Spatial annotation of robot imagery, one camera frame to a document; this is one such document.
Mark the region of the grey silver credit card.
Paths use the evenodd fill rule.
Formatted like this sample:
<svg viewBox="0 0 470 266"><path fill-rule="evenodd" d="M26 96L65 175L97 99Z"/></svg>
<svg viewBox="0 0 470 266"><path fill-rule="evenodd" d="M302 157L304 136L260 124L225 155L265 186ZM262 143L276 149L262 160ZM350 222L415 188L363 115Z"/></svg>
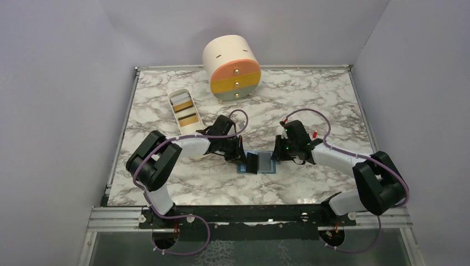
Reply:
<svg viewBox="0 0 470 266"><path fill-rule="evenodd" d="M258 172L275 173L275 163L271 159L272 152L260 151L258 153Z"/></svg>

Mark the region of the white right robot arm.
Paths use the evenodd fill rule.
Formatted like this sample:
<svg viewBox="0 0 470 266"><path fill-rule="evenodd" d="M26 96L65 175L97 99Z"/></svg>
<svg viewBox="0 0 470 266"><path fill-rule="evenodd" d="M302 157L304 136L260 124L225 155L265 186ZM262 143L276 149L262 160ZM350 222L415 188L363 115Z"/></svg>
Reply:
<svg viewBox="0 0 470 266"><path fill-rule="evenodd" d="M332 226L352 212L380 216L408 199L409 189L387 153L355 154L328 146L322 139L311 139L299 120L282 121L280 125L283 133L275 137L272 160L326 166L355 180L355 189L334 194L321 203L324 224Z"/></svg>

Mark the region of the black credit card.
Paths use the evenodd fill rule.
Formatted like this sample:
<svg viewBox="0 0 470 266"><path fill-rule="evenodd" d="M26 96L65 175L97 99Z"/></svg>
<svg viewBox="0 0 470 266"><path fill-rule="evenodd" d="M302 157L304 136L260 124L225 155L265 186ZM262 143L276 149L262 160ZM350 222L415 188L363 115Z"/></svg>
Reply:
<svg viewBox="0 0 470 266"><path fill-rule="evenodd" d="M253 154L248 152L247 153L247 164L246 164L246 172L257 174L258 173L258 160L259 157L257 154Z"/></svg>

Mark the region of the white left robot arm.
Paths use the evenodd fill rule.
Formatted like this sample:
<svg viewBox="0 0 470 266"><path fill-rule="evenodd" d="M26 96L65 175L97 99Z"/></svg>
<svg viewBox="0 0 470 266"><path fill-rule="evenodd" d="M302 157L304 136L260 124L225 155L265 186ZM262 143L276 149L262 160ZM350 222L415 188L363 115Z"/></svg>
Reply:
<svg viewBox="0 0 470 266"><path fill-rule="evenodd" d="M153 207L153 220L158 226L168 227L174 220L174 202L166 183L180 158L215 154L245 166L249 173L257 173L258 155L245 152L241 132L234 129L234 121L220 115L211 126L188 135L166 137L154 130L131 155L126 169Z"/></svg>

